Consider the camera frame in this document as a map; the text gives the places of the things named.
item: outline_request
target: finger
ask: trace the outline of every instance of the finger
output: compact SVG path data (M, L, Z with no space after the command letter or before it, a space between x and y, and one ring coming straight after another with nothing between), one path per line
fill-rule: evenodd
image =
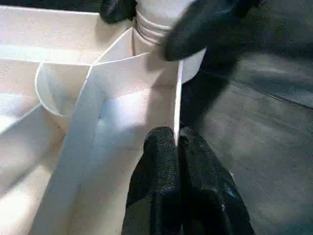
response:
M179 162L169 127L149 132L131 177L123 233L176 235L181 227Z
M206 141L190 128L180 132L179 157L183 169L182 204L189 202L184 211L184 228L187 224L193 231L190 227L196 220L201 222L205 234L254 234L232 176Z
M100 17L113 24L125 19L132 20L136 15L135 0L103 0L100 7Z
M254 5L254 0L197 0L174 26L164 40L168 61L184 59L204 49L211 41Z

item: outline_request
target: gloved hand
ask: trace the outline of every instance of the gloved hand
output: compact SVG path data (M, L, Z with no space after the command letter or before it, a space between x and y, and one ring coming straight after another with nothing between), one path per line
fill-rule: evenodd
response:
M136 4L140 9L149 8L150 1L155 0L103 0L100 16L108 23L116 23L124 19L132 19L136 15ZM180 19L175 19L172 30L167 33L162 42L164 57L168 61L186 58L210 43L210 32L220 30L223 25L236 24L244 17L250 8L258 6L262 0L165 0L160 2L162 7L170 1L171 7L177 1L178 12L184 12ZM191 3L187 9L181 5ZM174 10L164 15L171 15Z
M169 127L152 130L131 177L124 235L253 235L230 173L205 140L182 129L179 157Z

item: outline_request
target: white plastic divider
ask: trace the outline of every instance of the white plastic divider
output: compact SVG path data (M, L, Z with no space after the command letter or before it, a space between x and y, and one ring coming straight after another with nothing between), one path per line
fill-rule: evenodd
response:
M131 32L89 71L30 235L120 234L145 136L157 126L179 130L182 63L157 52L128 57Z
M98 13L0 6L0 58L51 63L93 63L127 28Z

